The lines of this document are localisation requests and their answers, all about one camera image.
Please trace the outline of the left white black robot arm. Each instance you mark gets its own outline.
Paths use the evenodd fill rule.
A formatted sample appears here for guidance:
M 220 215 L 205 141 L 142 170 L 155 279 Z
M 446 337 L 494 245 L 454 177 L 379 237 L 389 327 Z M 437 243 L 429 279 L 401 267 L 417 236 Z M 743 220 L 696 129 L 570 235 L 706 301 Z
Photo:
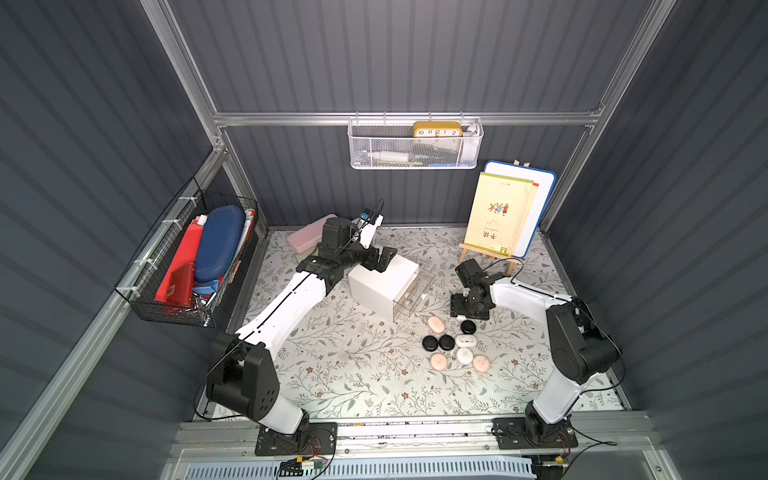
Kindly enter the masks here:
M 274 361 L 289 334 L 348 269 L 386 271 L 397 250 L 373 245 L 382 222 L 381 213 L 371 210 L 355 220 L 326 220 L 314 252 L 298 264 L 285 288 L 253 320 L 215 340 L 213 365 L 203 382 L 208 400 L 275 433 L 294 435 L 305 428 L 308 414 L 281 394 Z

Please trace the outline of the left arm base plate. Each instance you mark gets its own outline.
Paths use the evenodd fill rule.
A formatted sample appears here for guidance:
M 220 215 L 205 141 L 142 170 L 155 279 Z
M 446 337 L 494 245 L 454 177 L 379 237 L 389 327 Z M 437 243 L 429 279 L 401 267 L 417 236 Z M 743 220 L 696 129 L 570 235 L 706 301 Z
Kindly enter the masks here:
M 270 456 L 331 455 L 336 451 L 338 424 L 335 422 L 310 422 L 300 426 L 293 434 L 282 434 L 262 428 L 257 436 L 254 454 Z

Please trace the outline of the white drawer cabinet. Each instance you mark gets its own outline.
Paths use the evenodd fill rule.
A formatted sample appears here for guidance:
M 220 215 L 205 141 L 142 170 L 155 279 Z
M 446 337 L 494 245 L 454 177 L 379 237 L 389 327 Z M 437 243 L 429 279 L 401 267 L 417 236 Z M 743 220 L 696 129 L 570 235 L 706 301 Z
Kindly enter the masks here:
M 348 274 L 352 298 L 387 321 L 395 316 L 395 305 L 419 273 L 419 265 L 397 254 L 384 272 L 362 265 Z

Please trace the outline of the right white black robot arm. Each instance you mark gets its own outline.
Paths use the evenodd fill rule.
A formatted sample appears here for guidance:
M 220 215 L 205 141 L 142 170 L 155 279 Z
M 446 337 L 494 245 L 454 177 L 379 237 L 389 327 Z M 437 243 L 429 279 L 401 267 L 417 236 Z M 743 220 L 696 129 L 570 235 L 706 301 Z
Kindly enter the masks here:
M 589 384 L 622 358 L 615 341 L 600 327 L 586 303 L 524 284 L 510 274 L 489 273 L 473 260 L 455 272 L 467 290 L 451 297 L 450 315 L 487 320 L 503 307 L 543 323 L 555 369 L 525 410 L 525 429 L 542 436 L 567 426 L 567 417 Z

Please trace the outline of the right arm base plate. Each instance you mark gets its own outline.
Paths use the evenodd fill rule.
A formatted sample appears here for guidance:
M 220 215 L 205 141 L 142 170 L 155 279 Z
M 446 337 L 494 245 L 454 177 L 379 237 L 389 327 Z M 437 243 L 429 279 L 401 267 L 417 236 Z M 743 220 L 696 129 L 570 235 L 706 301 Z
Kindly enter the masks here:
M 501 450 L 554 449 L 570 451 L 578 446 L 568 420 L 547 424 L 529 417 L 500 417 L 492 421 L 491 434 Z

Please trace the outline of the clear plastic drawer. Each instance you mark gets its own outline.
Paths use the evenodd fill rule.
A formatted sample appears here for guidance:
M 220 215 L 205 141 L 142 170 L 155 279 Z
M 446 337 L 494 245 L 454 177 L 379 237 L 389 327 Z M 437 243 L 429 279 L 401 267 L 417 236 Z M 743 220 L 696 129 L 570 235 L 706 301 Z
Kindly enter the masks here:
M 435 275 L 425 269 L 419 269 L 410 275 L 405 287 L 393 301 L 393 313 L 396 318 L 413 315 L 426 301 Z

